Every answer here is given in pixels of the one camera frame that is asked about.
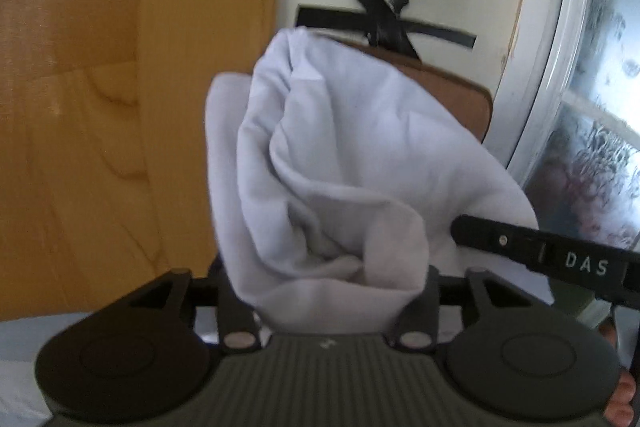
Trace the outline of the person's right hand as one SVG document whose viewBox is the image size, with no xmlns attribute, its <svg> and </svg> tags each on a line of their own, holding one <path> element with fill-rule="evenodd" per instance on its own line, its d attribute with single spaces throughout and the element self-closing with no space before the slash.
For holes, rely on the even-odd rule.
<svg viewBox="0 0 640 427">
<path fill-rule="evenodd" d="M 604 321 L 599 326 L 599 333 L 617 348 L 617 332 L 611 320 Z M 604 411 L 605 419 L 615 427 L 629 427 L 634 420 L 634 409 L 631 401 L 637 391 L 636 381 L 627 369 L 620 373 L 616 389 Z"/>
</svg>

